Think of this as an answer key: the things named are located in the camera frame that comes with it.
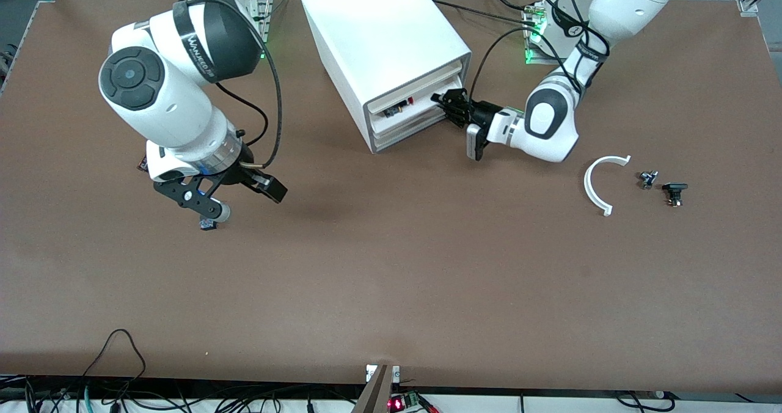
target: brown table surface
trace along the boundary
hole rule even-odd
[[[171,1],[57,0],[34,18],[0,100],[1,372],[81,374],[126,327],[156,377],[360,382],[387,360],[421,386],[782,393],[782,91],[734,2],[673,1],[617,46],[578,146],[550,164],[496,145],[475,163],[445,122],[369,154],[291,0],[269,41],[285,127],[268,170],[290,192],[221,188],[231,221],[201,232],[135,170],[144,140],[97,87],[114,29]],[[444,13],[473,73],[511,27]],[[511,37],[477,98],[523,108],[548,70]],[[265,63],[226,86],[274,118]],[[610,217],[582,182],[605,155],[633,156],[594,174]],[[684,206],[640,190],[643,170],[687,182]],[[95,373],[137,366],[117,340]]]

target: black connector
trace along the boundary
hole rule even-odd
[[[682,190],[687,189],[687,184],[684,184],[684,182],[668,182],[668,184],[662,186],[662,189],[668,191],[668,204],[671,207],[681,207]]]

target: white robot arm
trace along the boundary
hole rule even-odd
[[[155,190],[221,222],[230,209],[212,198],[219,185],[243,184],[275,202],[287,189],[254,167],[243,132],[201,89],[251,73],[265,48],[243,20],[245,10],[235,0],[219,1],[178,1],[115,31],[98,85],[109,106],[147,138]],[[199,190],[204,179],[213,184],[209,191]]]
[[[464,90],[435,94],[433,100],[441,104],[449,120],[459,126],[467,125],[467,154],[472,159],[479,160],[483,147],[493,142],[559,163],[569,156],[579,139],[574,111],[592,78],[608,59],[610,48],[641,31],[667,2],[592,0],[583,23],[589,29],[581,30],[581,39],[564,66],[549,73],[533,90],[524,112],[486,101],[474,102]],[[572,29],[573,21],[582,24],[575,15],[570,15],[569,20],[571,24],[563,23],[559,31]],[[552,28],[556,26],[549,26],[547,32],[561,34]]]

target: small electronic component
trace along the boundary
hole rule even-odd
[[[668,191],[668,205],[671,207],[681,207],[682,205],[682,190],[687,188],[687,184],[684,182],[668,182],[663,185],[662,189]]]
[[[418,394],[416,392],[407,392],[400,395],[394,395],[389,399],[388,408],[390,413],[407,410],[413,405],[418,405]]]
[[[217,222],[215,222],[213,219],[207,218],[206,216],[201,216],[199,227],[204,230],[204,232],[207,232],[208,230],[217,230]]]
[[[137,165],[136,168],[140,171],[143,171],[145,174],[149,173],[149,167],[146,162],[146,155],[144,158],[142,158],[142,160],[139,161],[139,165]]]
[[[394,106],[391,106],[386,110],[383,110],[383,115],[385,115],[386,118],[397,115],[398,113],[402,112],[402,108],[407,106],[408,104],[413,104],[413,97],[408,97],[407,100],[400,101]]]
[[[640,177],[640,187],[643,188],[643,190],[650,190],[651,185],[654,184],[654,180],[657,179],[657,176],[660,173],[658,171],[652,171],[652,172],[643,172],[638,177]]]

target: white cylinder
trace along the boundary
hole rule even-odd
[[[231,166],[242,148],[234,125],[195,82],[157,51],[147,50],[163,63],[162,84],[154,102],[144,109],[127,109],[109,99],[101,87],[103,98],[135,131],[202,174]]]
[[[662,10],[668,0],[592,0],[590,27],[610,43],[633,37]]]

